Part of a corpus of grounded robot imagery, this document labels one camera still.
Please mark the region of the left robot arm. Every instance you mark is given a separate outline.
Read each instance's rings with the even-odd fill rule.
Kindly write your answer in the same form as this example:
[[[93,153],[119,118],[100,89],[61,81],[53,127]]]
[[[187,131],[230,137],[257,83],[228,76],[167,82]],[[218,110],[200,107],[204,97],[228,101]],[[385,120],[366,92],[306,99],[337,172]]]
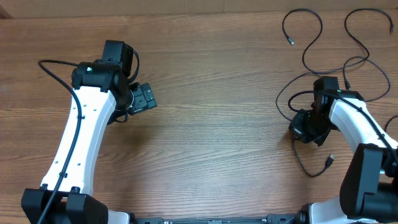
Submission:
[[[25,189],[21,207],[31,223],[135,223],[130,212],[109,210],[93,197],[96,160],[107,125],[157,106],[147,83],[135,81],[138,53],[123,41],[107,40],[102,57],[74,64],[66,84],[38,62],[72,96],[58,151],[38,189]]]

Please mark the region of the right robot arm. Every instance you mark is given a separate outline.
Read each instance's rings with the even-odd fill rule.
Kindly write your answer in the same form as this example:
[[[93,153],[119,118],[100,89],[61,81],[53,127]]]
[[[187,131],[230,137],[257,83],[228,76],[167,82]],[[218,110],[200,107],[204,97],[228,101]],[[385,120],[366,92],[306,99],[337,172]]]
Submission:
[[[339,196],[304,206],[296,223],[392,223],[397,221],[397,141],[377,124],[357,91],[340,90],[336,77],[313,83],[311,110],[298,110],[293,140],[321,146],[330,131],[348,142],[353,158]]]

